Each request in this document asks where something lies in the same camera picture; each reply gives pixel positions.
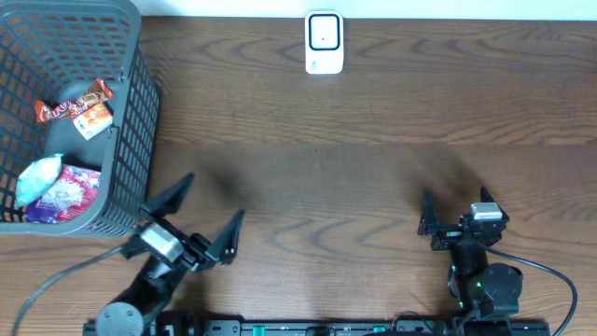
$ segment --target plastic basket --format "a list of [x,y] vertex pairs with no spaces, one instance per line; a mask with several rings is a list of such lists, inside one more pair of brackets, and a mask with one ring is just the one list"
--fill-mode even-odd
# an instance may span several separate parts
[[[127,0],[0,0],[0,234],[117,238],[145,199],[160,99],[138,48],[141,16]],[[34,99],[75,101],[97,78],[115,93],[114,124],[86,141],[70,119],[37,124]],[[19,174],[54,153],[101,170],[90,209],[62,224],[24,222]]]

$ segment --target white wall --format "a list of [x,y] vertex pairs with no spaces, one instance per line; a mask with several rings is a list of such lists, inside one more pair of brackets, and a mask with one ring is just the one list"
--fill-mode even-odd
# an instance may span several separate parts
[[597,0],[132,0],[142,15],[301,18],[597,20]]

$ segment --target wood grain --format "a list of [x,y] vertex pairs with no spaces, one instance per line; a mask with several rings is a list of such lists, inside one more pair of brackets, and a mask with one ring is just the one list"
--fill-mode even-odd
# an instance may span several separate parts
[[[188,276],[172,307],[247,319],[445,314],[449,256],[415,234],[423,190],[453,222],[486,185],[512,218],[496,247],[568,274],[580,304],[566,334],[596,333],[594,25],[348,20],[344,70],[313,77],[302,24],[144,18],[140,44],[162,90],[149,193],[194,172],[171,221],[212,239],[247,210],[239,257]],[[46,277],[119,243],[3,238],[0,333]],[[63,280],[22,334],[80,334],[143,261]],[[520,316],[555,330],[568,288],[521,269]]]

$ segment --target purple and pink package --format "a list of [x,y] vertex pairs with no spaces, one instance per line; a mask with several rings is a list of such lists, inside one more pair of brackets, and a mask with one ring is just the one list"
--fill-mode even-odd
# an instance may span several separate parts
[[48,224],[73,220],[89,209],[99,187],[100,173],[63,164],[52,187],[27,206],[25,219]]

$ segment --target candy wrapper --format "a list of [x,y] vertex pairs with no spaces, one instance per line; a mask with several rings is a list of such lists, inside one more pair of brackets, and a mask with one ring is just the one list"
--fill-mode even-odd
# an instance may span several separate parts
[[85,140],[89,140],[110,126],[112,115],[104,103],[99,103],[85,111],[82,115],[74,118],[73,122]]
[[27,206],[25,219],[50,224],[73,220],[89,209],[99,187],[100,173],[63,164],[52,187]]
[[91,87],[73,102],[64,102],[56,108],[51,108],[40,100],[35,100],[35,120],[46,122],[56,119],[74,118],[87,111],[92,106],[105,102],[114,97],[114,93],[105,85],[104,81],[96,78]]
[[51,186],[61,171],[62,154],[35,161],[19,175],[15,208],[37,200]]

